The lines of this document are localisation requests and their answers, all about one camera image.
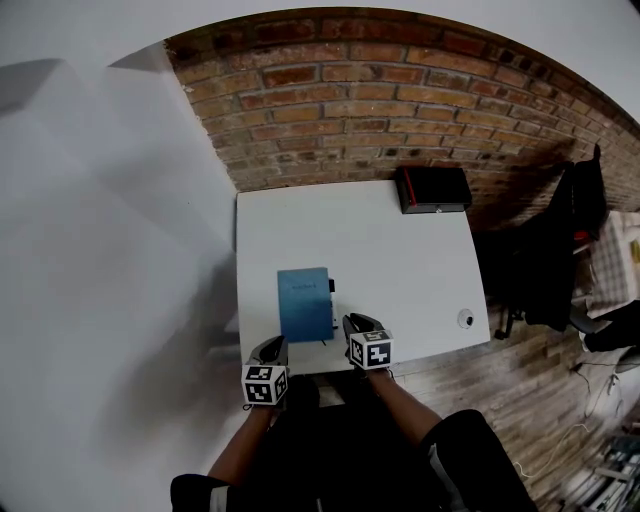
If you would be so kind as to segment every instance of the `forearm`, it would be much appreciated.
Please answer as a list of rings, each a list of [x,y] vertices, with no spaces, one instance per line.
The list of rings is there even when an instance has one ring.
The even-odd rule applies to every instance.
[[[389,409],[409,442],[418,446],[424,436],[442,419],[426,405],[418,402],[391,378],[387,370],[367,372],[374,391]]]
[[[236,487],[242,485],[262,437],[269,429],[272,416],[273,407],[253,407],[208,476]]]

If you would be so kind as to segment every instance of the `table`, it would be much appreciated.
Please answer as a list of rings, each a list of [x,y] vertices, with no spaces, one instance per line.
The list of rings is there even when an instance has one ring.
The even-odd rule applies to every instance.
[[[243,360],[280,334],[278,270],[327,267],[342,315],[380,320],[394,362],[489,340],[486,303],[465,213],[402,215],[391,181],[335,183],[238,195],[238,316]],[[469,309],[473,325],[458,316]],[[334,340],[289,344],[292,374],[350,368]]]

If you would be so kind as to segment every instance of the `white cube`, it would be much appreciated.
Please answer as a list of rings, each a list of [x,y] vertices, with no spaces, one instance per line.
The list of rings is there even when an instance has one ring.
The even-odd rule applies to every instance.
[[[286,366],[242,366],[242,391],[248,404],[276,405],[286,390]]]
[[[363,370],[391,366],[393,360],[391,331],[352,334],[349,339],[349,360]]]

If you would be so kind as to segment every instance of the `black case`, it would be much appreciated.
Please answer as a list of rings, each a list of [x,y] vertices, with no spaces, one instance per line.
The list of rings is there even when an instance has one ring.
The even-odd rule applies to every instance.
[[[402,213],[463,212],[471,205],[471,191],[460,168],[399,167],[396,185]]]

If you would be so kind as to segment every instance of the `white wall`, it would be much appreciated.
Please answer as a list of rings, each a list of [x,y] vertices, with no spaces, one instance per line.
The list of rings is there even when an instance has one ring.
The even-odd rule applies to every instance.
[[[241,419],[235,190],[162,48],[118,65],[0,69],[7,512],[167,510]]]
[[[640,15],[629,0],[4,0],[0,65],[64,55],[74,67],[107,66],[215,21],[339,5],[403,9],[491,30],[553,57],[640,119]]]

